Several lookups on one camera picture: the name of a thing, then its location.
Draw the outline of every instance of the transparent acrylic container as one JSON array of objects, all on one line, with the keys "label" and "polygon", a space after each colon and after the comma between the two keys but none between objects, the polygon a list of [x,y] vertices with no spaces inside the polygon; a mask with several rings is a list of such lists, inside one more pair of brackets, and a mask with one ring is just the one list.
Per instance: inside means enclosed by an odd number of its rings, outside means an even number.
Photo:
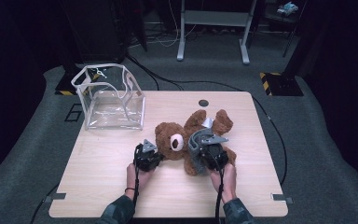
[{"label": "transparent acrylic container", "polygon": [[85,113],[86,130],[143,129],[145,95],[124,65],[87,65],[71,83]]}]

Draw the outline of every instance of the teddy bear ear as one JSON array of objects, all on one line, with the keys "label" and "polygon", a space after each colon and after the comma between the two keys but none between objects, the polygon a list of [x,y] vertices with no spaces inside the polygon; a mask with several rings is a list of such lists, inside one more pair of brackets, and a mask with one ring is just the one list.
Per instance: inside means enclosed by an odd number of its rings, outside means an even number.
[{"label": "teddy bear ear", "polygon": [[166,126],[167,126],[166,122],[160,123],[155,129],[155,134],[160,134],[165,129]]}]

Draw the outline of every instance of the human hand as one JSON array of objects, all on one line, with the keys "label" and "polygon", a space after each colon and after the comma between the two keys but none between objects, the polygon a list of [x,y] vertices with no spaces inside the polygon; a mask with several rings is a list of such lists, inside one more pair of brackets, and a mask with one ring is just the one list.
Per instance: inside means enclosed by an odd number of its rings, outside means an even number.
[{"label": "human hand", "polygon": [[[218,171],[215,170],[208,171],[212,180],[213,187],[218,192],[221,182],[220,174]],[[222,170],[222,172],[224,172],[222,201],[223,203],[227,203],[237,198],[237,194],[235,192],[237,187],[237,170],[231,163],[228,163],[226,164],[225,169]]]},{"label": "human hand", "polygon": [[[147,182],[149,181],[150,177],[153,175],[155,169],[145,172],[140,170],[138,173],[138,179],[139,179],[139,186],[138,186],[138,192],[140,193],[146,186]],[[135,165],[130,163],[127,167],[127,190],[125,192],[125,195],[127,195],[129,198],[133,200],[133,196],[135,193]]]}]

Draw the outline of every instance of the brown teddy bear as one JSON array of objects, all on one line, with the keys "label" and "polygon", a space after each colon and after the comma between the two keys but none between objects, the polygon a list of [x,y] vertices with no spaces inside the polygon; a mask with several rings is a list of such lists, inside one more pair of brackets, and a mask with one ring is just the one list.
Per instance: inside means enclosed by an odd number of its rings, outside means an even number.
[{"label": "brown teddy bear", "polygon": [[[158,152],[164,156],[164,160],[185,159],[185,171],[188,175],[201,175],[205,168],[200,168],[194,160],[191,159],[188,140],[191,134],[205,129],[202,123],[206,120],[206,111],[198,110],[188,118],[185,126],[175,122],[162,122],[156,129],[156,145]],[[225,110],[219,110],[213,121],[212,131],[214,134],[222,136],[228,133],[233,126],[233,122],[228,117]],[[228,162],[235,164],[237,155],[227,147],[223,147],[227,152]]]}]

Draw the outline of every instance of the teddy bear head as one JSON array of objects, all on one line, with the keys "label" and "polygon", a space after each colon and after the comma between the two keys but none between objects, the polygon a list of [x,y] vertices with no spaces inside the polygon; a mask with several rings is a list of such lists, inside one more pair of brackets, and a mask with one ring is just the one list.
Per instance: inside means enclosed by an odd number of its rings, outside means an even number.
[{"label": "teddy bear head", "polygon": [[177,161],[187,153],[188,137],[185,129],[175,122],[162,122],[156,129],[156,146],[164,160]]}]

